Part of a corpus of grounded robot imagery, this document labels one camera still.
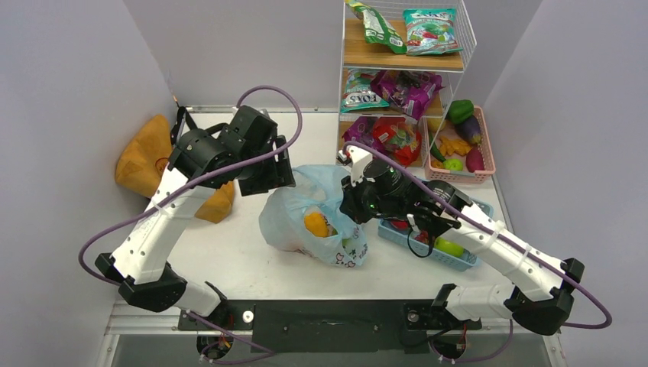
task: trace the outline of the green snack bag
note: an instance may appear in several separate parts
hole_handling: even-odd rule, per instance
[[[386,44],[395,54],[405,54],[407,47],[387,19],[371,6],[355,0],[345,0],[353,14],[364,23],[364,40],[368,44]]]
[[[463,50],[455,36],[455,9],[406,9],[403,17],[408,55],[440,55]]]
[[[372,69],[348,70],[345,92],[342,94],[341,112],[389,106],[389,102],[371,90],[371,81],[377,73],[378,70]]]

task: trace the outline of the white tabletop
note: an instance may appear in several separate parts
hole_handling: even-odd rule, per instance
[[[194,114],[206,128],[229,122],[231,115]],[[272,113],[279,133],[292,136],[294,113]],[[336,113],[304,114],[300,138],[290,149],[293,167],[301,164],[334,164],[337,142]],[[423,176],[422,169],[413,169]],[[493,182],[457,184],[468,195],[491,204],[494,218],[502,219]],[[258,215],[267,195],[237,197],[232,213],[221,223],[194,219],[169,258],[173,269],[194,281],[210,281],[233,300],[304,299],[423,299],[434,298],[443,284],[474,286],[509,282],[482,262],[464,272],[431,258],[417,258],[407,248],[377,236],[377,221],[364,225],[369,251],[360,267],[338,268],[313,258],[281,252],[261,236]]]

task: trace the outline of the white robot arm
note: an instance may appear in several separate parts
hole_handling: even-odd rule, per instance
[[[486,216],[452,185],[439,180],[425,182],[432,192],[463,215],[493,232],[487,235],[466,220],[449,214],[416,184],[385,162],[373,160],[367,151],[351,146],[347,152],[339,152],[339,160],[352,165],[351,175],[342,181],[345,196],[340,210],[344,214],[358,223],[372,218],[406,220],[413,230],[426,230],[430,238],[442,234],[444,239],[479,256],[512,282],[484,287],[447,284],[435,298],[438,317],[449,313],[458,322],[512,318],[543,335],[554,334],[567,320],[574,300],[573,287],[527,255],[532,252],[576,282],[580,282],[585,269],[580,261],[574,258],[562,261],[542,253],[507,231],[503,222]],[[498,234],[526,251],[520,253],[498,239]]]
[[[210,315],[226,299],[225,295],[212,284],[183,278],[167,263],[187,223],[215,190],[230,180],[238,179],[242,196],[294,185],[290,159],[284,151],[276,159],[241,166],[206,180],[169,201],[172,193],[193,178],[286,144],[285,137],[277,135],[277,123],[267,113],[248,106],[242,106],[229,125],[217,126],[193,128],[178,140],[147,207],[149,210],[156,206],[158,210],[137,222],[116,250],[99,255],[95,261],[106,278],[120,284],[119,293],[130,305],[154,312],[176,306],[201,316]],[[212,133],[217,131],[220,134],[213,138]],[[168,202],[160,206],[163,200]]]

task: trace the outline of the white plastic bag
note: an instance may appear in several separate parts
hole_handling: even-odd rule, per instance
[[[340,180],[348,172],[336,165],[305,165],[293,169],[295,187],[276,189],[259,215],[261,234],[268,245],[300,252],[329,264],[353,268],[367,255],[362,228],[340,212]],[[317,237],[304,225],[304,216],[319,212],[337,232]]]

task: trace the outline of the purple snack bag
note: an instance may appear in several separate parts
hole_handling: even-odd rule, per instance
[[[390,106],[419,120],[440,91],[442,78],[427,71],[381,70],[371,90]]]
[[[355,120],[353,125],[347,129],[347,131],[342,135],[344,141],[357,141],[367,145],[369,148],[373,148],[382,154],[387,154],[383,143],[380,140],[374,139],[372,131],[374,129],[374,123],[377,118],[370,116],[360,116]]]

